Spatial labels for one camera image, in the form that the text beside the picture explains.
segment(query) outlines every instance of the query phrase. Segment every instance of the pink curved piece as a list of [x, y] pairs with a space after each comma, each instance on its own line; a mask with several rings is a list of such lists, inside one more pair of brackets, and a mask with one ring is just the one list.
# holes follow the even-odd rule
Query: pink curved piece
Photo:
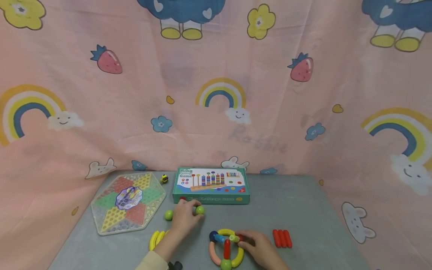
[[209, 253], [210, 253], [210, 258], [212, 258], [212, 261], [215, 263], [215, 265], [219, 266], [220, 265], [220, 259], [216, 255], [215, 243], [212, 241], [210, 241], [210, 244], [209, 244]]

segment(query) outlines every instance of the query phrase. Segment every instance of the green box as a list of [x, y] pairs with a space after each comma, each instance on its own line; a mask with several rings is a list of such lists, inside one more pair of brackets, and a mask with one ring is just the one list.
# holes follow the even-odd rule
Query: green box
[[172, 197], [174, 203], [195, 199], [202, 204], [249, 204], [245, 169], [179, 167]]

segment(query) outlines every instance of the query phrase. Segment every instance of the printed fabric backdrop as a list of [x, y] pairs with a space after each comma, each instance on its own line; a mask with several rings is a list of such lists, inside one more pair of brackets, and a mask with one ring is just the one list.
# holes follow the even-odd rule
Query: printed fabric backdrop
[[1, 269], [48, 268], [107, 173], [178, 166], [313, 174], [372, 270], [431, 268], [432, 1], [0, 10]]

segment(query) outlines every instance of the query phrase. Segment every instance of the sleeve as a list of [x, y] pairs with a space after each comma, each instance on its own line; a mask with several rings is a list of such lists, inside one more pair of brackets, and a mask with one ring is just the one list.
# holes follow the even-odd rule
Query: sleeve
[[149, 251], [135, 270], [168, 270], [168, 264], [156, 252]]

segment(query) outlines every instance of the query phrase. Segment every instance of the yellow flower print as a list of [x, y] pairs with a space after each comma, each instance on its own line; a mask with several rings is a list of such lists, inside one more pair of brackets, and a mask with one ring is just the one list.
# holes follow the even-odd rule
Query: yellow flower print
[[251, 9], [248, 14], [248, 35], [256, 39], [265, 38], [275, 21], [276, 15], [270, 12], [267, 4], [261, 4], [258, 9]]
[[38, 0], [0, 0], [0, 9], [6, 21], [16, 28], [42, 28], [45, 7]]

